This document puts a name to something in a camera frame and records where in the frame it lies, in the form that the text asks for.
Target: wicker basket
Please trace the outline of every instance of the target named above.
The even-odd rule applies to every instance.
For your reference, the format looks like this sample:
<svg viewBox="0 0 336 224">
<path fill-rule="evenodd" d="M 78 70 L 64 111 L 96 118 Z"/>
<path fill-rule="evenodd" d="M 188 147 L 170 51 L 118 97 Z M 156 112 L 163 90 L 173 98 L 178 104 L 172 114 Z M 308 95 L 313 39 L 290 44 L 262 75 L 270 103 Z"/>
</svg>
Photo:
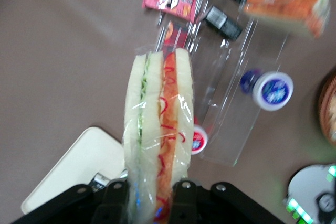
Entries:
<svg viewBox="0 0 336 224">
<path fill-rule="evenodd" d="M 325 84 L 322 87 L 321 94 L 318 101 L 318 110 L 319 110 L 319 120 L 323 134 L 328 139 L 331 145 L 336 146 L 336 138 L 332 138 L 332 124 L 336 123 L 334 118 L 336 114 L 332 117 L 331 102 L 336 99 L 336 72 L 330 74 L 327 78 Z"/>
</svg>

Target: gray table surface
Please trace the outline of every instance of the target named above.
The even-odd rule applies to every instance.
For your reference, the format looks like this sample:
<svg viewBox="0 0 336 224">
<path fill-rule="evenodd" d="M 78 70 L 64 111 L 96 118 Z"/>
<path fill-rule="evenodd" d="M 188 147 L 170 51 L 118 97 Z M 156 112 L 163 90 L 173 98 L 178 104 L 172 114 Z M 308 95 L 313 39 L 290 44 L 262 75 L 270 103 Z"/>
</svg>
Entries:
<svg viewBox="0 0 336 224">
<path fill-rule="evenodd" d="M 156 12 L 142 0 L 0 0 L 0 223 L 20 205 L 86 128 L 123 134 L 134 49 L 155 42 Z M 291 175 L 335 162 L 323 137 L 316 95 L 336 64 L 336 0 L 318 40 L 290 37 L 281 70 L 295 84 L 290 102 L 262 111 L 235 167 L 193 156 L 189 177 L 205 188 L 227 181 L 285 223 Z"/>
</svg>

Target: round container lid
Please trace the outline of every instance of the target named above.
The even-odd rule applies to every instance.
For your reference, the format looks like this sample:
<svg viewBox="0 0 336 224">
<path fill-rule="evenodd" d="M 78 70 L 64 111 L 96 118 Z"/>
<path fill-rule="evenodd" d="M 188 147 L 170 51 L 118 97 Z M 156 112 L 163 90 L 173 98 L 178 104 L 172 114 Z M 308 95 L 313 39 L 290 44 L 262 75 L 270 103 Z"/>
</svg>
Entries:
<svg viewBox="0 0 336 224">
<path fill-rule="evenodd" d="M 200 153 L 208 143 L 208 135 L 199 125 L 194 125 L 194 139 L 191 154 Z"/>
<path fill-rule="evenodd" d="M 262 109 L 275 111 L 289 101 L 293 93 L 293 81 L 286 73 L 267 72 L 256 82 L 252 96 Z"/>
</svg>

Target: sandwich wrapper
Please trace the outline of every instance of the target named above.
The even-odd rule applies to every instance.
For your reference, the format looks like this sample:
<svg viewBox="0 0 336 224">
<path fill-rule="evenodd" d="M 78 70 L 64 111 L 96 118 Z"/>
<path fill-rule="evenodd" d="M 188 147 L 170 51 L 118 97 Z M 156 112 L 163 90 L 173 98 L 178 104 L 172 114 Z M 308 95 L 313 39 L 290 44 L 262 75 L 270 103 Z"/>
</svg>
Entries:
<svg viewBox="0 0 336 224">
<path fill-rule="evenodd" d="M 193 96 L 188 51 L 169 45 L 140 49 L 128 83 L 122 140 L 131 223 L 167 221 L 172 187 L 190 166 Z"/>
<path fill-rule="evenodd" d="M 246 0 L 243 12 L 270 27 L 319 38 L 328 24 L 329 0 Z"/>
</svg>

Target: green light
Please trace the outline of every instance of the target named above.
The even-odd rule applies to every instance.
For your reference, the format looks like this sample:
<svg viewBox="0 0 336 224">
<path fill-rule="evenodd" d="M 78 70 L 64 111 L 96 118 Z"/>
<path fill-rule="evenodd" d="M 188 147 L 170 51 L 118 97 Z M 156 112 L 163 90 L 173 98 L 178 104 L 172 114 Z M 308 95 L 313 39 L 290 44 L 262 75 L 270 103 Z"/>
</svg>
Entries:
<svg viewBox="0 0 336 224">
<path fill-rule="evenodd" d="M 332 176 L 330 173 L 328 173 L 326 179 L 327 179 L 327 181 L 332 182 L 334 180 L 334 176 Z"/>
<path fill-rule="evenodd" d="M 328 171 L 332 176 L 336 177 L 336 165 L 330 166 Z"/>
<path fill-rule="evenodd" d="M 296 200 L 291 199 L 290 202 L 288 203 L 287 206 L 287 211 L 291 212 L 294 211 L 293 213 L 293 218 L 294 219 L 298 219 L 299 217 L 303 218 L 303 220 L 301 219 L 299 221 L 299 224 L 303 224 L 303 223 L 307 223 L 307 224 L 312 224 L 313 223 L 313 219 L 310 218 L 310 216 L 304 211 L 304 209 L 302 207 L 300 207 L 300 205 L 296 202 Z"/>
<path fill-rule="evenodd" d="M 293 218 L 294 218 L 294 220 L 296 220 L 297 218 L 299 218 L 300 217 L 300 215 L 297 213 L 297 212 L 294 212 L 294 214 L 293 214 Z"/>
<path fill-rule="evenodd" d="M 303 215 L 304 214 L 304 209 L 302 207 L 297 207 L 296 211 L 299 213 L 299 215 Z"/>
<path fill-rule="evenodd" d="M 292 212 L 293 211 L 293 208 L 290 207 L 290 206 L 287 206 L 286 209 L 287 209 L 288 212 Z"/>
<path fill-rule="evenodd" d="M 291 199 L 288 206 L 291 207 L 291 208 L 297 208 L 298 207 L 298 203 L 296 202 L 296 200 L 294 199 Z"/>
<path fill-rule="evenodd" d="M 305 220 L 306 223 L 311 224 L 313 222 L 312 218 L 310 218 L 310 216 L 305 212 L 302 215 L 302 218 Z"/>
</svg>

